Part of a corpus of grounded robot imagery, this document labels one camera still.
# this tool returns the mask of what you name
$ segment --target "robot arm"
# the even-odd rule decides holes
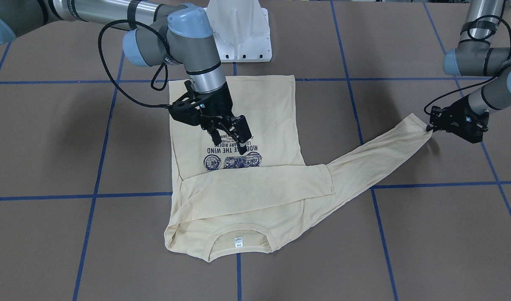
[[[511,47],[490,47],[503,10],[504,0],[471,2],[458,47],[445,56],[445,73],[494,79],[449,107],[432,107],[427,130],[446,130],[478,143],[490,114],[511,106]]]
[[[139,66],[183,64],[189,80],[187,93],[166,105],[174,120],[206,130],[218,145],[223,130],[237,143],[240,154],[252,134],[243,115],[234,116],[233,102],[213,30],[203,8],[186,3],[179,6],[140,0],[0,0],[0,44],[11,42],[34,29],[57,20],[116,24],[127,30],[124,53]],[[155,33],[135,24],[143,23]]]

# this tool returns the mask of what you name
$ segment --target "beige t-shirt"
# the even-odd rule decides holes
[[[191,163],[193,169],[200,168],[199,172],[193,171],[182,165],[179,158],[188,161],[190,158],[186,154],[194,148],[190,143],[184,144],[186,148],[180,148],[177,139],[183,137],[186,140],[187,136],[197,135],[194,131],[201,130],[172,122],[172,211],[164,232],[168,250],[208,262],[234,253],[274,252],[389,175],[431,137],[431,132],[425,131],[426,125],[412,114],[389,132],[327,165],[305,166],[297,142],[294,93],[288,93],[289,99],[271,99],[292,103],[292,106],[283,106],[288,112],[276,113],[287,116],[280,120],[279,126],[270,120],[270,123],[257,122],[258,115],[274,114],[275,106],[265,105],[267,97],[273,95],[273,89],[276,94],[294,91],[294,81],[268,78],[283,77],[228,78],[234,112],[247,116],[252,133],[269,133],[294,142],[284,145],[283,141],[270,139],[275,144],[268,145],[263,144],[261,137],[258,149],[265,150],[264,158],[285,150],[288,156],[275,154],[273,160],[278,161],[278,156],[280,160],[296,164],[263,166],[261,161],[257,168],[225,168],[207,172]],[[181,95],[181,85],[182,82],[171,83],[170,95]],[[248,94],[244,99],[233,93],[250,91],[253,86],[257,86],[261,93]],[[261,107],[266,109],[255,112],[241,110],[246,108],[242,105],[244,102],[261,103]],[[294,133],[293,137],[285,138],[290,133]],[[199,139],[201,141],[194,143],[205,143],[202,142],[204,140],[212,144],[206,134],[200,135]],[[185,177],[181,176],[179,169],[183,169]]]

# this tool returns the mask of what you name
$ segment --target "white label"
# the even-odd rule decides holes
[[[235,238],[235,247],[242,247],[242,237]]]

